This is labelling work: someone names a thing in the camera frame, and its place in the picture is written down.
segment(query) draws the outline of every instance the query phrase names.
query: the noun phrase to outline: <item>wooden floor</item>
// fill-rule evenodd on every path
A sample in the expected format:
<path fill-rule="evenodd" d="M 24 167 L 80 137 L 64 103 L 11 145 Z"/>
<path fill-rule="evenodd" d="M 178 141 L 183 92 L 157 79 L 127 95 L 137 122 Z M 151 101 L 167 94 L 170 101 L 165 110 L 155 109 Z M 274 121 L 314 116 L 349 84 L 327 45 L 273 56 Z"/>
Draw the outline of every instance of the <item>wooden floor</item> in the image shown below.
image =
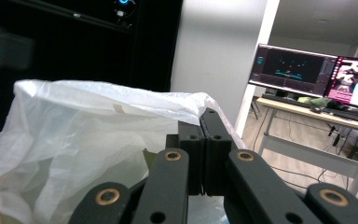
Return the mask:
<path fill-rule="evenodd" d="M 262 105 L 259 105 L 258 108 L 260 109 L 260 113 L 257 114 L 260 117 L 256 119 L 253 112 L 249 113 L 242 136 L 242 140 L 245 145 L 249 149 L 255 149 L 256 152 L 260 146 L 264 130 L 266 129 L 267 123 L 269 121 L 269 115 L 271 114 L 270 110 L 268 112 L 267 118 L 263 123 L 263 119 L 266 117 L 266 112 L 268 110 Z M 283 111 L 279 111 L 276 116 L 277 118 L 273 120 L 269 131 L 271 134 L 300 143 L 305 146 L 318 148 L 320 150 L 327 150 L 331 153 L 337 154 L 339 152 L 339 147 L 332 146 L 336 135 L 333 133 L 331 136 L 328 136 L 328 131 L 330 128 L 324 121 L 309 119 Z M 346 144 L 339 155 L 346 157 L 350 151 L 351 146 Z M 348 185 L 347 181 L 349 181 L 349 185 L 351 184 L 351 179 L 349 178 L 349 180 L 347 180 L 346 176 L 338 175 L 330 171 L 323 173 L 323 169 L 320 167 L 310 165 L 303 161 L 297 161 L 269 150 L 263 151 L 263 158 L 270 166 L 281 170 L 302 174 L 290 174 L 285 171 L 273 169 L 284 181 L 293 184 L 288 184 L 290 187 L 301 192 L 305 192 L 306 190 L 303 188 L 306 188 L 308 185 L 318 183 L 318 177 L 323 182 L 335 184 L 344 189 Z"/>

